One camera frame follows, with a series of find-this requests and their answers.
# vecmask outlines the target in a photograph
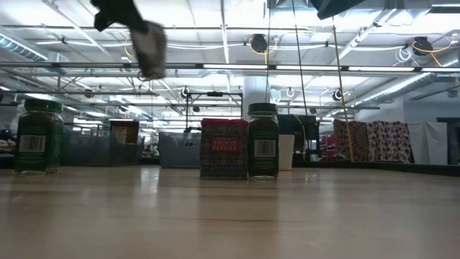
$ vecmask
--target jar label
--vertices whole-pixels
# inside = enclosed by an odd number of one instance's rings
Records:
[[[278,172],[277,132],[252,131],[249,176],[276,176]]]
[[[19,123],[16,163],[19,171],[44,171],[60,164],[62,127],[26,126]]]

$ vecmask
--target patterned fabric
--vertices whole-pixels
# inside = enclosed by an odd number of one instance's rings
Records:
[[[369,161],[409,163],[410,141],[406,123],[371,122],[367,124]]]
[[[354,161],[367,161],[369,157],[369,140],[366,123],[350,122],[349,127]],[[350,158],[346,123],[335,119],[333,121],[333,132],[336,136],[337,153]]]

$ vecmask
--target ceiling light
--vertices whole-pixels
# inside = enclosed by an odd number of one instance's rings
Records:
[[[67,110],[72,111],[72,112],[79,112],[77,109],[75,109],[73,107],[70,107],[70,106],[64,106],[64,108],[66,108]]]
[[[293,89],[289,88],[288,90],[286,90],[286,95],[287,95],[287,97],[293,97],[294,96]]]
[[[298,65],[277,65],[278,70],[300,70]],[[302,65],[302,70],[305,71],[336,71],[336,66],[331,65]]]
[[[229,65],[229,64],[205,64],[208,69],[267,69],[266,65]]]
[[[91,120],[86,120],[86,119],[74,118],[73,123],[79,123],[79,124],[102,124],[102,121],[91,121]]]
[[[414,68],[404,67],[350,67],[349,71],[372,71],[372,72],[411,72]]]
[[[460,4],[432,4],[432,7],[460,7]]]
[[[95,117],[107,117],[108,115],[107,114],[104,114],[102,112],[85,112],[87,114],[90,114],[91,116],[95,116]]]
[[[85,128],[81,128],[81,127],[74,127],[72,128],[73,131],[90,131],[91,129],[85,129]]]
[[[121,59],[132,63],[132,61],[128,57],[121,57]]]
[[[422,68],[422,72],[460,72],[460,68]]]
[[[33,97],[33,98],[37,98],[37,99],[41,99],[41,100],[48,100],[48,101],[54,101],[55,99],[52,98],[51,96],[47,95],[47,94],[26,94],[27,96],[30,96],[30,97]]]
[[[332,93],[332,99],[334,101],[340,101],[342,98],[342,94],[340,92],[340,89]]]
[[[142,111],[141,109],[135,107],[135,106],[132,106],[132,105],[129,105],[128,106],[128,110],[132,113],[135,113],[135,114],[138,114],[138,115],[143,115],[145,112]]]
[[[109,119],[111,122],[133,122],[133,119]]]
[[[458,63],[458,62],[459,62],[459,60],[452,60],[451,62],[449,62],[449,63],[447,63],[447,64],[444,64],[443,67],[448,67],[448,66],[451,66],[451,65],[453,65],[453,64],[456,64],[456,63]]]

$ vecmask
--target cloth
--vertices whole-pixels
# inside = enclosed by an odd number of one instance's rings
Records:
[[[409,129],[401,122],[371,122],[367,124],[369,161],[401,161],[409,163]]]
[[[408,129],[415,163],[447,165],[447,123],[414,122]]]
[[[364,122],[349,122],[351,146],[353,148],[354,161],[368,161],[369,140],[367,137],[367,126]],[[337,154],[350,158],[348,133],[346,122],[335,119],[333,121],[333,132],[336,136]]]

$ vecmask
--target white curtain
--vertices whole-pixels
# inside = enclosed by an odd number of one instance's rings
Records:
[[[408,123],[410,145],[416,164],[447,165],[447,123]]]

